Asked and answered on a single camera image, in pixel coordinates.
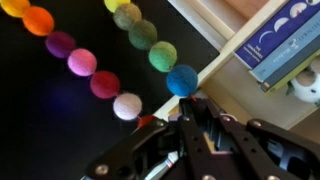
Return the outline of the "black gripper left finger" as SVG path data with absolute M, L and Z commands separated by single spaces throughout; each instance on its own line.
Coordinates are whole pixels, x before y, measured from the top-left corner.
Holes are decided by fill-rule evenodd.
M 175 152 L 178 160 L 164 180 L 202 180 L 210 173 L 210 150 L 203 132 L 212 125 L 214 105 L 209 99 L 179 100 L 173 121 L 154 119 L 95 158 L 86 168 L 90 180 L 144 180 Z

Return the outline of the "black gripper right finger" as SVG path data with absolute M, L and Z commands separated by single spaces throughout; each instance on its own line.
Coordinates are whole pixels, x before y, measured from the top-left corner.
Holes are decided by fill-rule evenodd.
M 209 99 L 197 105 L 216 151 L 242 155 L 266 178 L 320 180 L 319 144 L 261 119 L 243 125 Z

